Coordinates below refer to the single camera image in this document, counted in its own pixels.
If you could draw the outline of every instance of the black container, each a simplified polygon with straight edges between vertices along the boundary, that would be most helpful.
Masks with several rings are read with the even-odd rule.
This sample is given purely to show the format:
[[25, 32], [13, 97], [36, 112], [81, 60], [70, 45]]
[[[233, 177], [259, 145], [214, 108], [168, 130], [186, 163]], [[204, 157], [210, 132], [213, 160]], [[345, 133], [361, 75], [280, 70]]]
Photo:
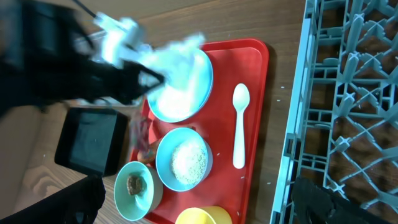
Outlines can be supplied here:
[[71, 108], [65, 118], [55, 163], [100, 176], [117, 172], [127, 117], [111, 109]]

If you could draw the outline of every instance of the rice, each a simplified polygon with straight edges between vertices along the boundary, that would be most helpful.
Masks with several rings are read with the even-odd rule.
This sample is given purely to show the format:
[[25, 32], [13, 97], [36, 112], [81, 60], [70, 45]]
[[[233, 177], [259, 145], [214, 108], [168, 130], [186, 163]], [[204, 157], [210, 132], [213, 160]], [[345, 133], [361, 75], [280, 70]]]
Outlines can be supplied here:
[[205, 148], [198, 141], [188, 140], [174, 149], [172, 172], [185, 185], [197, 184], [206, 171]]

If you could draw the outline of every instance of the light blue dish rack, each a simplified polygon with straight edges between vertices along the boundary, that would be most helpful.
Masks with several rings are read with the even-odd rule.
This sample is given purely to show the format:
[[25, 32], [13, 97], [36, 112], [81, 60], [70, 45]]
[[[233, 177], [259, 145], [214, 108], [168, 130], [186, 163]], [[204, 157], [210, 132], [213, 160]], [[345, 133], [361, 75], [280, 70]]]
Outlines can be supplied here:
[[[337, 8], [345, 9], [343, 25], [322, 28], [323, 13], [326, 10]], [[378, 22], [365, 21], [365, 15], [373, 10], [381, 12], [388, 19], [381, 19]], [[391, 160], [395, 167], [398, 167], [396, 162], [398, 146], [383, 149], [370, 132], [384, 123], [390, 123], [391, 126], [398, 129], [398, 103], [394, 104], [394, 95], [396, 95], [395, 91], [398, 85], [398, 67], [391, 73], [386, 73], [381, 66], [381, 60], [386, 55], [398, 50], [398, 35], [391, 40], [386, 37], [384, 32], [386, 25], [391, 21], [398, 21], [398, 7], [393, 8], [388, 5], [388, 0], [352, 0], [352, 5], [348, 0], [307, 0], [270, 224], [293, 223], [295, 205], [289, 199], [289, 192], [302, 169], [313, 170], [323, 175], [323, 186], [340, 194], [345, 199], [347, 199], [345, 181], [356, 175], [362, 175], [378, 196], [362, 203], [361, 207], [367, 209], [376, 202], [383, 202], [398, 213], [398, 197], [396, 196], [398, 186], [393, 190], [383, 192], [365, 172], [387, 159]], [[371, 37], [377, 37], [385, 45], [388, 45], [389, 49], [376, 55], [357, 52], [357, 46]], [[318, 46], [331, 45], [340, 45], [338, 58], [326, 58], [322, 62], [317, 62]], [[345, 58], [347, 58], [345, 66], [341, 68]], [[377, 72], [380, 78], [356, 77], [368, 68]], [[310, 107], [314, 84], [335, 85], [333, 109], [318, 110]], [[377, 85], [377, 87], [369, 91], [361, 85]], [[354, 92], [348, 91], [349, 88], [354, 89]], [[356, 100], [354, 96], [357, 94], [361, 97]], [[360, 107], [365, 101], [375, 108], [375, 113], [352, 111], [353, 108]], [[335, 120], [341, 117], [346, 118], [358, 130], [358, 134], [349, 138], [340, 136], [337, 140], [333, 140]], [[365, 128], [351, 119], [355, 117], [379, 119], [380, 121]], [[304, 152], [307, 128], [329, 130], [326, 156]], [[363, 136], [382, 155], [366, 167], [358, 165], [346, 153], [350, 144]], [[339, 180], [333, 180], [328, 175], [328, 168], [330, 156], [337, 152], [341, 153], [356, 170]]]

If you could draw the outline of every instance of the black object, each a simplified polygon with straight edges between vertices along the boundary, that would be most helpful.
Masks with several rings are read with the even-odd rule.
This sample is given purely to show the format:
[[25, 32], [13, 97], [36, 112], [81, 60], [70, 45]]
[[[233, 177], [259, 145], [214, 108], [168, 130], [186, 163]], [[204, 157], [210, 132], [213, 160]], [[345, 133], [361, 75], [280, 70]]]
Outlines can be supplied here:
[[303, 177], [296, 178], [292, 197], [301, 224], [389, 223]]
[[[86, 39], [92, 53], [96, 49], [73, 9], [30, 0], [13, 2], [3, 17], [7, 41], [0, 56], [0, 94], [7, 98], [0, 101], [0, 116], [14, 106], [35, 105], [43, 110], [46, 105], [77, 98], [92, 102], [110, 96], [129, 105], [164, 83], [162, 75], [141, 64], [124, 62], [118, 69], [79, 54], [77, 37]], [[142, 86], [141, 72], [159, 82]]]
[[63, 124], [55, 163], [83, 174], [117, 172], [127, 117], [112, 109], [71, 108]]
[[0, 220], [0, 224], [92, 224], [105, 201], [100, 177], [86, 177]]

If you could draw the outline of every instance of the spoon handle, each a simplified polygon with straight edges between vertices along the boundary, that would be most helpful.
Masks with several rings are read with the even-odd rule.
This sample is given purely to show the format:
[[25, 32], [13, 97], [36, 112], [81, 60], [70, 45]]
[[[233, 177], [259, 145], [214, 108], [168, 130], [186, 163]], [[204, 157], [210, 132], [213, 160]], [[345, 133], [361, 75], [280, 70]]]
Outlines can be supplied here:
[[235, 143], [233, 164], [235, 168], [242, 169], [245, 161], [244, 155], [244, 130], [243, 130], [243, 111], [237, 112], [236, 115], [236, 130], [235, 130]]

